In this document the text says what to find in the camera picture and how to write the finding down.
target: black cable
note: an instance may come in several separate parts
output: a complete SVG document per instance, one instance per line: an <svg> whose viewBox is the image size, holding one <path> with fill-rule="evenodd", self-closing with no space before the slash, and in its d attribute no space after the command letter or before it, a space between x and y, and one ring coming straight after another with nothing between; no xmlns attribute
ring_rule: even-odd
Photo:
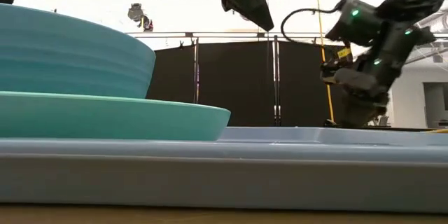
<svg viewBox="0 0 448 224"><path fill-rule="evenodd" d="M321 9L318 9L318 8L301 8L301 9L298 9L298 10L294 10L293 12L289 13L289 14L283 19L283 21L281 21L281 25L280 25L280 31L281 31L281 34L283 35L283 37L284 37L287 41L294 42L294 43L300 43L299 41L296 41L296 40L294 40L294 39L288 37L288 36L286 35L286 33L285 33L285 24L286 24L286 22L287 22L293 15L295 15L295 14L297 14L297 13L305 12L305 11L311 11L311 12L313 12L313 13L325 13L325 14L335 13L336 11L339 11L339 10L341 9L342 5L344 4L344 1L345 1L345 0L340 0L340 1L336 4L336 6L335 6L333 9L331 9L331 10L321 10ZM323 48L324 50L328 49L328 48L325 48L323 45L314 44L314 46L318 46L318 47L320 47L320 48Z"/></svg>

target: blue tray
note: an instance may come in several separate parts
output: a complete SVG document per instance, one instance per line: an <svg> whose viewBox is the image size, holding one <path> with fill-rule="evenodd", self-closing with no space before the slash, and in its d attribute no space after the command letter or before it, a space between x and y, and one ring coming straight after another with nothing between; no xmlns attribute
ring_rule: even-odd
<svg viewBox="0 0 448 224"><path fill-rule="evenodd" d="M447 214L446 139L311 128L228 128L212 142L0 139L0 202Z"/></svg>

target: wooden table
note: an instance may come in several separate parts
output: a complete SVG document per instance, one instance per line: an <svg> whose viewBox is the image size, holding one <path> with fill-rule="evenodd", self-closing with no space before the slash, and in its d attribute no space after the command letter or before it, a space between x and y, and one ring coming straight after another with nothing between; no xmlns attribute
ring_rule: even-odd
<svg viewBox="0 0 448 224"><path fill-rule="evenodd" d="M1 224L421 224L448 216L300 211L220 211L106 206L0 206Z"/></svg>

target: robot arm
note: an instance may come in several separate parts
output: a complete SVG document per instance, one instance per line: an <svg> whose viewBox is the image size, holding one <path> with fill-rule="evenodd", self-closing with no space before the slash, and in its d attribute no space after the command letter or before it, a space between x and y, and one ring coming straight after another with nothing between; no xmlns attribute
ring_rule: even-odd
<svg viewBox="0 0 448 224"><path fill-rule="evenodd" d="M435 40L428 27L420 29L415 22L437 12L443 1L386 0L378 8L359 0L342 2L341 18L326 37L371 48L348 67L334 71L333 66L333 82L346 91L341 126L362 127L385 114L388 91L414 46Z"/></svg>

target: black curtain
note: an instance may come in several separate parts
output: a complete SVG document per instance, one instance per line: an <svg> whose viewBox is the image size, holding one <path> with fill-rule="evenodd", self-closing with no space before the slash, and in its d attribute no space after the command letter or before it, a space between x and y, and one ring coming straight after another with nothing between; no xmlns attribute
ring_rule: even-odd
<svg viewBox="0 0 448 224"><path fill-rule="evenodd" d="M155 51L147 99L193 103L195 49L192 46Z"/></svg>
<svg viewBox="0 0 448 224"><path fill-rule="evenodd" d="M327 48L329 58L335 47ZM322 127L330 119L327 87L320 77L321 49L308 43L279 42L281 125ZM331 88L335 118L342 112L342 89Z"/></svg>
<svg viewBox="0 0 448 224"><path fill-rule="evenodd" d="M272 42L200 44L200 104L229 109L229 126L273 126L272 58Z"/></svg>

